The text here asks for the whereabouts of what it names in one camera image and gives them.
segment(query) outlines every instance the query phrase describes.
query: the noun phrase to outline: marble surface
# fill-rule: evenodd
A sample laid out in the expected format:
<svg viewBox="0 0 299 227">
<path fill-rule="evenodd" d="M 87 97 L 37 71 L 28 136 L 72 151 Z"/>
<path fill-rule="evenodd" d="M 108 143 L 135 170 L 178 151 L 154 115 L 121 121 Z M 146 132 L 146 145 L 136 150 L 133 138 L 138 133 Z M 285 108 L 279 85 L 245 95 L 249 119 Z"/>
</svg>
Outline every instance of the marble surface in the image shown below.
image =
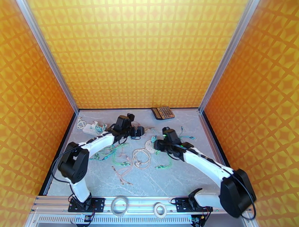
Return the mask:
<svg viewBox="0 0 299 227">
<path fill-rule="evenodd" d="M 119 115 L 127 115 L 132 113 L 135 115 L 135 121 L 139 122 L 143 127 L 154 127 L 158 136 L 162 136 L 162 128 L 170 127 L 176 130 L 177 134 L 194 136 L 195 140 L 183 138 L 184 141 L 192 143 L 200 151 L 211 158 L 215 158 L 209 145 L 207 137 L 201 126 L 196 109 L 178 109 L 173 110 L 175 118 L 158 121 L 147 109 L 130 109 L 130 110 L 102 110 L 102 111 L 80 111 L 79 116 L 87 123 L 98 121 L 109 125 L 116 122 Z M 123 152 L 132 158 L 132 152 L 135 149 L 145 147 L 145 142 L 149 140 L 155 133 L 152 130 L 146 131 L 146 134 L 140 140 L 131 140 L 128 138 L 128 146 L 117 150 L 116 160 L 118 162 L 125 161 L 124 157 L 119 157 Z M 76 126 L 72 129 L 68 143 L 74 141 L 84 142 L 92 138 L 78 130 Z M 145 157 L 138 155 L 142 161 Z M 86 184 L 93 196 L 187 196 L 193 190 L 201 187 L 211 191 L 218 191 L 216 184 L 198 169 L 186 164 L 182 161 L 173 160 L 172 167 L 168 169 L 156 169 L 157 165 L 168 165 L 169 158 L 166 153 L 159 155 L 151 155 L 150 167 L 146 170 L 139 170 L 133 167 L 124 179 L 133 185 L 121 185 L 119 178 L 116 176 L 111 166 L 115 166 L 116 170 L 122 168 L 112 162 L 112 157 L 104 161 L 90 160 L 88 163 L 88 171 L 85 176 Z M 63 179 L 59 171 L 55 176 Z M 48 196 L 68 196 L 71 194 L 70 187 L 61 182 L 53 180 L 48 191 Z"/>
</svg>

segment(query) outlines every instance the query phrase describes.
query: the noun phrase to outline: metal vent grille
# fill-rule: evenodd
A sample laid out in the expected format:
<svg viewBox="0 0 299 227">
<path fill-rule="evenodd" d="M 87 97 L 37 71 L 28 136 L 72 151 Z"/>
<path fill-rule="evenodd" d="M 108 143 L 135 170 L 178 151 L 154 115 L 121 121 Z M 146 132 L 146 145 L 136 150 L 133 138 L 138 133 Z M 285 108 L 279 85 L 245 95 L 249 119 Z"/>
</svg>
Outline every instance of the metal vent grille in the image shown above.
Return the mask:
<svg viewBox="0 0 299 227">
<path fill-rule="evenodd" d="M 94 224 L 190 224 L 191 215 L 171 215 L 165 218 L 157 218 L 154 215 L 128 215 L 126 217 L 115 217 L 111 215 L 96 215 L 92 221 Z M 40 214 L 39 223 L 84 223 L 84 215 L 51 215 Z"/>
</svg>

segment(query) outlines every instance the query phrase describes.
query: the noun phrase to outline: orange patterned wall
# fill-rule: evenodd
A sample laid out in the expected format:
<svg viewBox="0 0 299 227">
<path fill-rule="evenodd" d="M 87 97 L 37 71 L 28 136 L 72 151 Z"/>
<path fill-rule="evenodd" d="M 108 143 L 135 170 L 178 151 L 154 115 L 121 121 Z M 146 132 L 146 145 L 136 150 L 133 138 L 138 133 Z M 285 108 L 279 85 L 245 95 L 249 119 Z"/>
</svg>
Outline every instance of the orange patterned wall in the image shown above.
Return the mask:
<svg viewBox="0 0 299 227">
<path fill-rule="evenodd" d="M 198 107 L 246 0 L 28 0 L 79 108 Z"/>
<path fill-rule="evenodd" d="M 205 112 L 260 226 L 299 226 L 299 2 L 261 0 Z"/>
<path fill-rule="evenodd" d="M 0 226 L 23 226 L 73 110 L 17 4 L 0 1 Z"/>
</svg>

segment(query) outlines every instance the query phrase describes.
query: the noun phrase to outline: calculator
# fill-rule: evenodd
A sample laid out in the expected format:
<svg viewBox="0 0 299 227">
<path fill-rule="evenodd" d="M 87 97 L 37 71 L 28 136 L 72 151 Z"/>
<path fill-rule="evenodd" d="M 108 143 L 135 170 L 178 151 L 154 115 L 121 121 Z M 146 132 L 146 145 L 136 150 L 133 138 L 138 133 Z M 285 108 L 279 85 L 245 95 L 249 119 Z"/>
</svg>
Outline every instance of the calculator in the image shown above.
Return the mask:
<svg viewBox="0 0 299 227">
<path fill-rule="evenodd" d="M 171 111 L 169 106 L 151 108 L 151 110 L 157 120 L 165 120 L 175 117 L 174 113 Z"/>
</svg>

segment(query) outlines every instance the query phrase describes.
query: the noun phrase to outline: white power strip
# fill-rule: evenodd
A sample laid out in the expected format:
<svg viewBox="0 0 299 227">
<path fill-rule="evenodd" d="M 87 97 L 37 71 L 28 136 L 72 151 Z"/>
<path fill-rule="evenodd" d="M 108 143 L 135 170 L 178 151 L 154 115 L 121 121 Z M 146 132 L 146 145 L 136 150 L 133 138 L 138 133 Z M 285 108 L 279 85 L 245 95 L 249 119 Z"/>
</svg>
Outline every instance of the white power strip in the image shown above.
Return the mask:
<svg viewBox="0 0 299 227">
<path fill-rule="evenodd" d="M 86 126 L 83 128 L 83 132 L 93 136 L 98 136 L 100 134 L 96 131 L 95 125 L 92 124 L 86 124 Z"/>
</svg>

